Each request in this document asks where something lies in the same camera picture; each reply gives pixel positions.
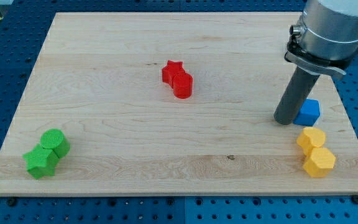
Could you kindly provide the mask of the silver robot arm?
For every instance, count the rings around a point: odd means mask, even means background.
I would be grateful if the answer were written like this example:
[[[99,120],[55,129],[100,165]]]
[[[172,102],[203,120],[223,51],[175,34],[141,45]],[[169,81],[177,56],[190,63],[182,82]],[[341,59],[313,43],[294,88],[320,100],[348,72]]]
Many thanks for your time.
[[[290,27],[285,59],[311,75],[338,80],[358,49],[358,0],[309,0]]]

